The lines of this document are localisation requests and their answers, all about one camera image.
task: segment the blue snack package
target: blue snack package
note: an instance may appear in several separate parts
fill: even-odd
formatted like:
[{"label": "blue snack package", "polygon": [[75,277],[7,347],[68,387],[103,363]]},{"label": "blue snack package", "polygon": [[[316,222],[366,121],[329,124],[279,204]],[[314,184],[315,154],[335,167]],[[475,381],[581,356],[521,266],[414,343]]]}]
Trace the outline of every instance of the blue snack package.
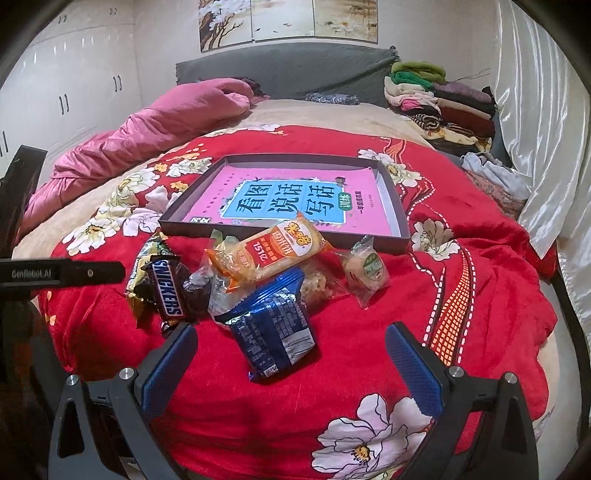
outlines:
[{"label": "blue snack package", "polygon": [[251,364],[251,380],[291,367],[314,348],[308,312],[300,300],[303,281],[301,268],[292,267],[216,318],[230,328]]}]

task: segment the triptych painting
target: triptych painting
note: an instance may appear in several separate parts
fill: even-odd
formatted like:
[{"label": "triptych painting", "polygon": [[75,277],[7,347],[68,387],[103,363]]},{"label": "triptych painting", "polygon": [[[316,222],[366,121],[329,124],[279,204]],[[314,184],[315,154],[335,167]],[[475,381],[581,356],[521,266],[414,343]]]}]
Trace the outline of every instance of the triptych painting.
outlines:
[{"label": "triptych painting", "polygon": [[276,38],[378,41],[377,0],[199,0],[201,51]]}]

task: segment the green towel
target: green towel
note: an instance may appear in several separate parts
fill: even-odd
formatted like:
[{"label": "green towel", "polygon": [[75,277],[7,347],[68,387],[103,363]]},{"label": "green towel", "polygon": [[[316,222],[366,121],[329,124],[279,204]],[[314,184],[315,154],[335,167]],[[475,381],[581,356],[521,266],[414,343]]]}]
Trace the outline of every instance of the green towel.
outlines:
[{"label": "green towel", "polygon": [[396,72],[396,74],[391,74],[390,78],[396,85],[399,83],[413,83],[415,85],[420,85],[425,90],[433,90],[433,84],[431,82],[423,80],[421,77],[417,77],[414,73]]},{"label": "green towel", "polygon": [[445,70],[443,67],[428,63],[426,61],[398,61],[392,65],[392,74],[396,72],[410,72],[417,77],[429,82],[445,83]]}]

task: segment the gray headboard cover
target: gray headboard cover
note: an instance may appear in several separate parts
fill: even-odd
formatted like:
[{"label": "gray headboard cover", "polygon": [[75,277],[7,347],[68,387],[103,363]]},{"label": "gray headboard cover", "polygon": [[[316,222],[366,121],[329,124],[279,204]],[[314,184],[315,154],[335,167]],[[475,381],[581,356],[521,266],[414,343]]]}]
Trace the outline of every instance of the gray headboard cover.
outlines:
[{"label": "gray headboard cover", "polygon": [[177,84],[224,77],[256,80],[273,99],[303,100],[307,93],[357,95],[388,107],[384,77],[398,60],[395,48],[327,42],[259,44],[177,64]]}]

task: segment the silver screw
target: silver screw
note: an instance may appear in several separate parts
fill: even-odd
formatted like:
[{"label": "silver screw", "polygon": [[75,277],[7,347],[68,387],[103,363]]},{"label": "silver screw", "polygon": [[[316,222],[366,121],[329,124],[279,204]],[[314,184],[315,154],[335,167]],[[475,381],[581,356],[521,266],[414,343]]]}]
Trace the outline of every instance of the silver screw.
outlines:
[{"label": "silver screw", "polygon": [[127,367],[124,368],[121,372],[119,372],[119,378],[121,380],[129,380],[131,377],[134,376],[134,373],[135,371],[133,368]]},{"label": "silver screw", "polygon": [[68,387],[73,387],[78,383],[78,380],[80,380],[80,377],[78,377],[78,375],[70,375],[68,378],[66,378],[66,385]]},{"label": "silver screw", "polygon": [[510,384],[517,383],[517,375],[507,372],[505,374],[505,381]]},{"label": "silver screw", "polygon": [[464,376],[464,369],[462,367],[459,367],[457,365],[452,365],[449,368],[449,374],[453,377],[453,378],[461,378]]}]

